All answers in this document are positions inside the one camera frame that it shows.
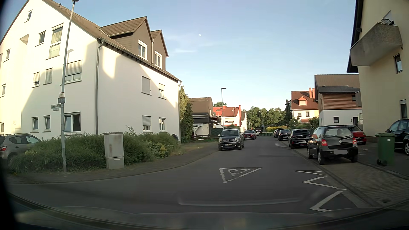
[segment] gray car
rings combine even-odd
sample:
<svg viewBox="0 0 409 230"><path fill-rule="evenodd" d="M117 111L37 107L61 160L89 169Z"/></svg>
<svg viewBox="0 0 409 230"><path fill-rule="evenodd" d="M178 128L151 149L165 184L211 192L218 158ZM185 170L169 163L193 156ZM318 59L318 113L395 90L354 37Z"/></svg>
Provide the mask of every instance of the gray car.
<svg viewBox="0 0 409 230"><path fill-rule="evenodd" d="M240 129L225 129L219 134L219 151L230 148L244 148L244 134Z"/></svg>
<svg viewBox="0 0 409 230"><path fill-rule="evenodd" d="M38 138L28 133L0 135L0 156L9 164L12 157L24 153L38 142Z"/></svg>

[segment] red car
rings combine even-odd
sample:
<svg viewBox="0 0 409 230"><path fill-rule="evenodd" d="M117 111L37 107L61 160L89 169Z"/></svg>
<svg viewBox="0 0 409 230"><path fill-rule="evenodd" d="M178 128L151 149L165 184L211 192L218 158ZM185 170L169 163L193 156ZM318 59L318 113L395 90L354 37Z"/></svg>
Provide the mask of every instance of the red car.
<svg viewBox="0 0 409 230"><path fill-rule="evenodd" d="M366 144L366 135L358 126L348 126L348 129L352 132L358 144Z"/></svg>

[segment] car hood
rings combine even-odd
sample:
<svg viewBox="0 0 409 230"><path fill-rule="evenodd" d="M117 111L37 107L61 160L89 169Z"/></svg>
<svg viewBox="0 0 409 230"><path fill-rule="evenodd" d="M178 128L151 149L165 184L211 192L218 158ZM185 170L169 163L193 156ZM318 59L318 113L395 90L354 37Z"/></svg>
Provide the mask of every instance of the car hood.
<svg viewBox="0 0 409 230"><path fill-rule="evenodd" d="M349 208L316 214L256 212L133 214L95 207L57 207L19 212L15 216L20 223L60 230L271 228L377 230L407 225L408 214L408 211L381 208Z"/></svg>

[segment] car windshield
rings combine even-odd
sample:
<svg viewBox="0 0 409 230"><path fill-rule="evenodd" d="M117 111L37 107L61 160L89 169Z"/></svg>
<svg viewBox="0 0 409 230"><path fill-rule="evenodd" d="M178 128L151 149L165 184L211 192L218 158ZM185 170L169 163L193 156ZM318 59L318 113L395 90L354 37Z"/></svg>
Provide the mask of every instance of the car windshield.
<svg viewBox="0 0 409 230"><path fill-rule="evenodd" d="M350 136L352 136L352 132L348 127L327 128L324 135L326 138L345 138Z"/></svg>
<svg viewBox="0 0 409 230"><path fill-rule="evenodd" d="M227 137L227 136L238 136L238 130L223 130L222 134L220 134L222 137Z"/></svg>

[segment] gray utility box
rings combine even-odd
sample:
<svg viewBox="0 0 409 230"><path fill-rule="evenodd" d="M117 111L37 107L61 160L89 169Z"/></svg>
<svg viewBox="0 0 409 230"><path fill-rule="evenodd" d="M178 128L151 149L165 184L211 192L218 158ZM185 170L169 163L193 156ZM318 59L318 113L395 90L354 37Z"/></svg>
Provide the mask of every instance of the gray utility box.
<svg viewBox="0 0 409 230"><path fill-rule="evenodd" d="M124 133L104 133L107 169L122 169L124 163Z"/></svg>

